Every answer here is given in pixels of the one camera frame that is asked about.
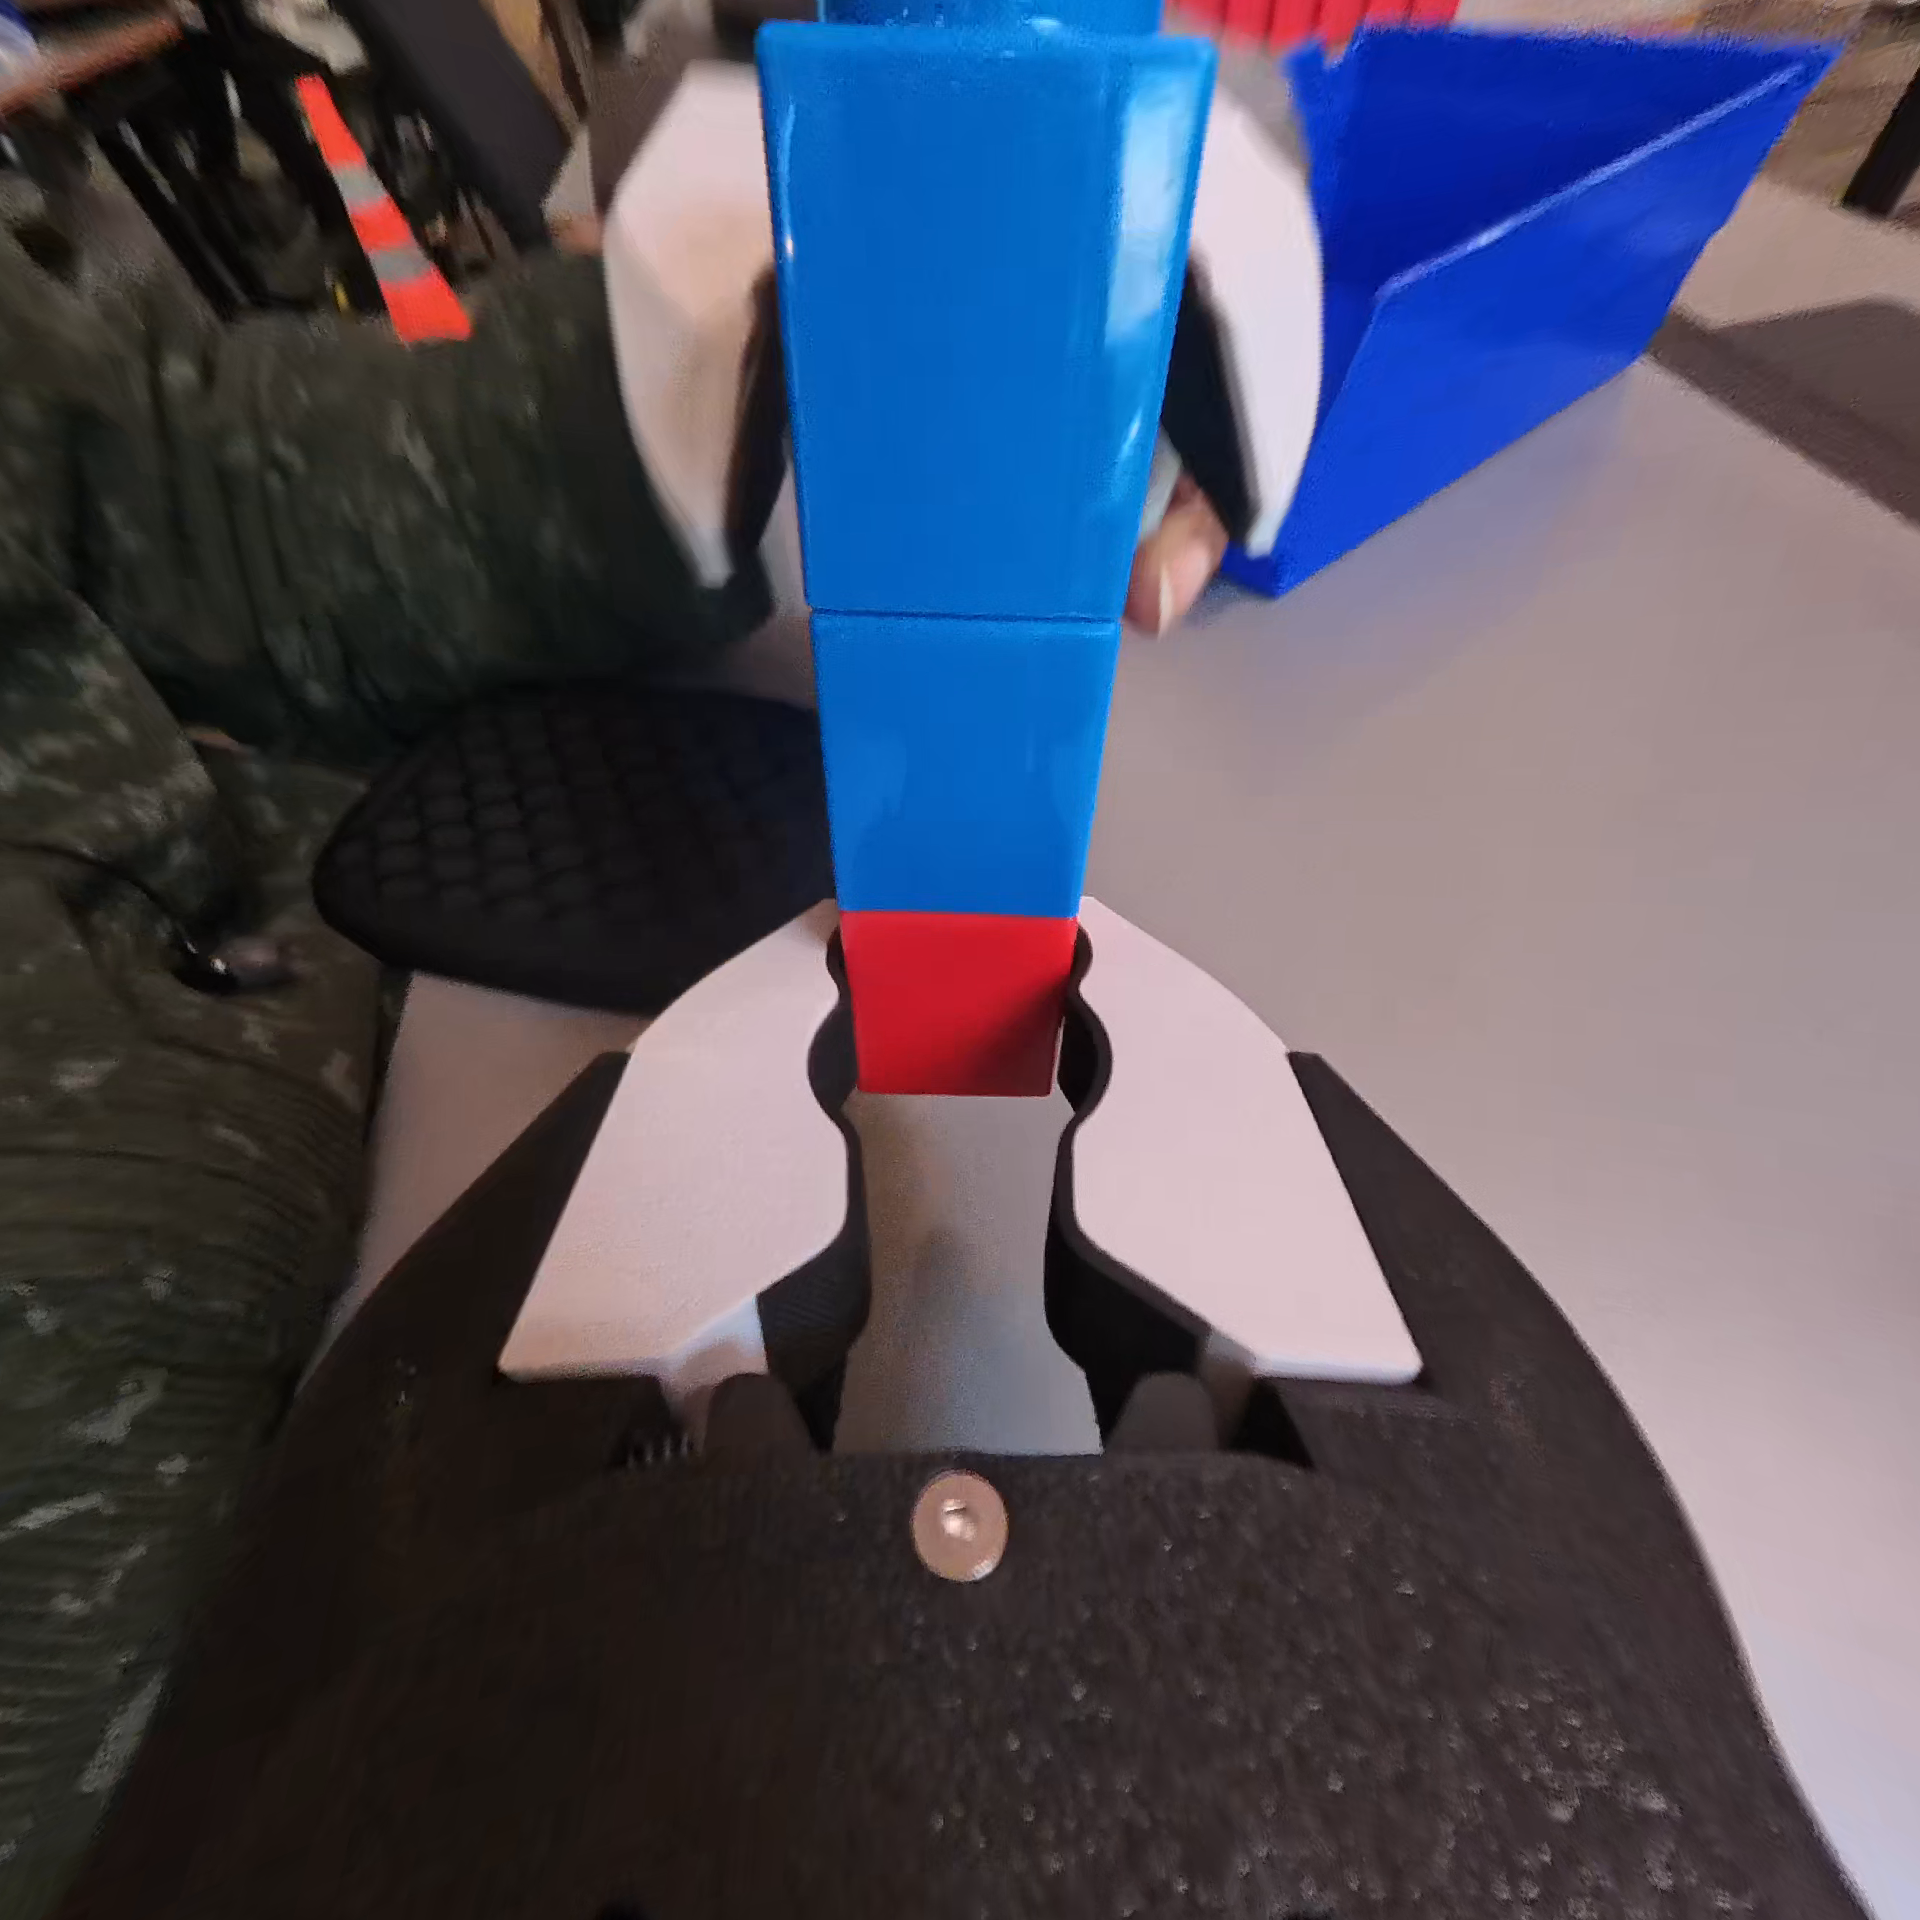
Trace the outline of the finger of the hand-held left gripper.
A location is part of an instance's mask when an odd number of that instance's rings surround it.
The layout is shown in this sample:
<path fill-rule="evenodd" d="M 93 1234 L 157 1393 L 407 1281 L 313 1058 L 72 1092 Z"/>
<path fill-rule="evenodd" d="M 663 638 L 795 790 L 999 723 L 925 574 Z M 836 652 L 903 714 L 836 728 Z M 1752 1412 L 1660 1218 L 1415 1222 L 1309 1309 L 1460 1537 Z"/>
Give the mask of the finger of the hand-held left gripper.
<path fill-rule="evenodd" d="M 760 556 L 785 483 L 775 237 L 750 67 L 684 67 L 613 185 L 604 278 L 631 438 L 695 582 Z"/>
<path fill-rule="evenodd" d="M 1160 434 L 1230 544 L 1265 560 L 1302 483 L 1325 365 L 1325 269 L 1288 113 L 1212 104 Z"/>

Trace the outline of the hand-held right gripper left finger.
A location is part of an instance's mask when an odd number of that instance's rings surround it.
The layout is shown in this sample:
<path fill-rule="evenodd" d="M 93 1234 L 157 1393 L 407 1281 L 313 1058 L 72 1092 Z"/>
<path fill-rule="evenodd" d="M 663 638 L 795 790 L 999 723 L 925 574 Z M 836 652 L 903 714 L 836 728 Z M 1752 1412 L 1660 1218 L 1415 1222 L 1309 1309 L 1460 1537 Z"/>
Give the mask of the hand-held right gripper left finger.
<path fill-rule="evenodd" d="M 631 1045 L 499 1355 L 517 1382 L 651 1379 L 704 1427 L 769 1376 L 835 1441 L 873 1308 L 829 900 L 673 998 Z"/>

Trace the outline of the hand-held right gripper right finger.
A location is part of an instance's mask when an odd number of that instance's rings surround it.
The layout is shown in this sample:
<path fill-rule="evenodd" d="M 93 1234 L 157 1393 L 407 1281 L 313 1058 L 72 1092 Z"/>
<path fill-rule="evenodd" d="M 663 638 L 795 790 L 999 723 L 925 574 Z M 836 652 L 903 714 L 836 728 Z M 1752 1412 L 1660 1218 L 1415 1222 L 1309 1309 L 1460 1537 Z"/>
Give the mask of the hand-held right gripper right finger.
<path fill-rule="evenodd" d="M 1232 990 L 1083 896 L 1062 1002 L 1070 1118 L 1046 1330 L 1100 1427 L 1195 1379 L 1217 1427 L 1265 1381 L 1403 1388 L 1416 1342 L 1288 1046 Z"/>

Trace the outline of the blue plastic bin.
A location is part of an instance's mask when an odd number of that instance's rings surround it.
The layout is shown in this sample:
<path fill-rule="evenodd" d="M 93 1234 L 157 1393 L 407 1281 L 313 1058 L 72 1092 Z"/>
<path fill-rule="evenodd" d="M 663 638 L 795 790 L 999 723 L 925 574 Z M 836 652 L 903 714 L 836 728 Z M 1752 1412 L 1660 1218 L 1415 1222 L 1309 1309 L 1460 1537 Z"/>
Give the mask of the blue plastic bin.
<path fill-rule="evenodd" d="M 1441 28 L 1287 54 L 1324 388 L 1287 516 L 1228 580 L 1281 596 L 1629 368 L 1838 54 Z"/>

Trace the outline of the red mega block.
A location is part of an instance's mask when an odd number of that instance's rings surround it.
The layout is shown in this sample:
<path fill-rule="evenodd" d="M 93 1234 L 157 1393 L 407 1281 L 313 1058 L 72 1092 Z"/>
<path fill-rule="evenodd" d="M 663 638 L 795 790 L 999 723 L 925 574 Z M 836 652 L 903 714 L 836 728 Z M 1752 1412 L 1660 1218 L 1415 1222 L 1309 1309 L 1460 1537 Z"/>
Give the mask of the red mega block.
<path fill-rule="evenodd" d="M 861 1092 L 1051 1090 L 1076 920 L 848 909 L 838 933 Z"/>

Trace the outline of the person's left forearm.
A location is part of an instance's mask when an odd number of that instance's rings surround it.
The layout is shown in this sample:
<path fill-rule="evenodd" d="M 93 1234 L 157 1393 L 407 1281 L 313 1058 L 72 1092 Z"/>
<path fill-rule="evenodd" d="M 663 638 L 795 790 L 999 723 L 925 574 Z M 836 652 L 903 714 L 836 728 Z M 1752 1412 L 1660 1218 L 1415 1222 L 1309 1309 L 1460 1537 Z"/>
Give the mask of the person's left forearm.
<path fill-rule="evenodd" d="M 604 268 L 484 283 L 461 340 L 222 323 L 166 274 L 3 272 L 4 795 L 184 729 L 375 762 L 534 681 L 705 666 L 772 613 L 704 582 L 621 408 Z"/>

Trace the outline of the person's left hand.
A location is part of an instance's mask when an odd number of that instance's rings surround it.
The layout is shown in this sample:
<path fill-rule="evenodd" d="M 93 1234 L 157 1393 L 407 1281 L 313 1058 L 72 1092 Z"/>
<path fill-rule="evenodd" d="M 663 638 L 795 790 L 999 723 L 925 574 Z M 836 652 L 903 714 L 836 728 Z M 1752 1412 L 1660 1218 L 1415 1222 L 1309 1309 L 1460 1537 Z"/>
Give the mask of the person's left hand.
<path fill-rule="evenodd" d="M 1177 629 L 1212 586 L 1228 541 L 1207 493 L 1182 473 L 1156 529 L 1136 546 L 1121 625 L 1155 638 Z"/>

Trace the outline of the orange traffic cone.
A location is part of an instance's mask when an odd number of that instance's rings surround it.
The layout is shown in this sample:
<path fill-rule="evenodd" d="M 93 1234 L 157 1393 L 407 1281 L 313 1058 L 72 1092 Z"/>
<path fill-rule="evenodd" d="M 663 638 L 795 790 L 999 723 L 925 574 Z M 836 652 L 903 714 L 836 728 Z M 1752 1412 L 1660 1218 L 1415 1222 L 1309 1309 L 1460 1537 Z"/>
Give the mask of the orange traffic cone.
<path fill-rule="evenodd" d="M 343 206 L 358 261 L 368 268 L 376 310 L 407 345 L 465 340 L 473 323 L 440 268 L 422 251 L 398 201 L 349 132 L 320 74 L 294 80 L 307 132 Z"/>

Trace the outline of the red plastic bin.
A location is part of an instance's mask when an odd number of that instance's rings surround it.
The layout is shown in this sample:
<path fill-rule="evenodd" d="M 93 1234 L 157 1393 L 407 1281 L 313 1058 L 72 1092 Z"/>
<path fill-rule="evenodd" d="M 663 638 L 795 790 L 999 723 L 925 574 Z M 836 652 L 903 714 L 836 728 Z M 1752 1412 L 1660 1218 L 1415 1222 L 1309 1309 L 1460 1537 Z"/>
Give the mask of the red plastic bin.
<path fill-rule="evenodd" d="M 1309 41 L 1347 45 L 1383 28 L 1446 28 L 1460 2 L 1166 2 L 1164 24 L 1241 51 L 1291 53 Z"/>

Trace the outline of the black textured pad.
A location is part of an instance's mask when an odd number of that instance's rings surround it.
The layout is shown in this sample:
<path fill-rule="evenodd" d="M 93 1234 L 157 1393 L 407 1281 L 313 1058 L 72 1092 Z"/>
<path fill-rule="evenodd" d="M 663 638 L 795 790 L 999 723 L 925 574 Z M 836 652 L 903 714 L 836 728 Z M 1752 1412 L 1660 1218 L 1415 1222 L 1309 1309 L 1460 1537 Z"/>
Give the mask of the black textured pad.
<path fill-rule="evenodd" d="M 310 885 L 387 969 L 653 1018 L 832 898 L 819 720 L 721 689 L 517 691 L 387 765 Z"/>

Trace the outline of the wooden desk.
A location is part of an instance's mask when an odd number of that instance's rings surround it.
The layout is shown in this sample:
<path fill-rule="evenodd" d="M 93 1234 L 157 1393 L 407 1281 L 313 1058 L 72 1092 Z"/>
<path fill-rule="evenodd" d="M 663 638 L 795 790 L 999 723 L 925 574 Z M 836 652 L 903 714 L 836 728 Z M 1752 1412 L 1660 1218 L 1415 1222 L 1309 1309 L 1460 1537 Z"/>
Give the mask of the wooden desk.
<path fill-rule="evenodd" d="M 1887 121 L 1871 139 L 1851 180 L 1839 195 L 1839 206 L 1867 218 L 1886 220 L 1904 201 L 1918 179 L 1918 76 L 1910 77 L 1904 97 L 1887 113 Z"/>

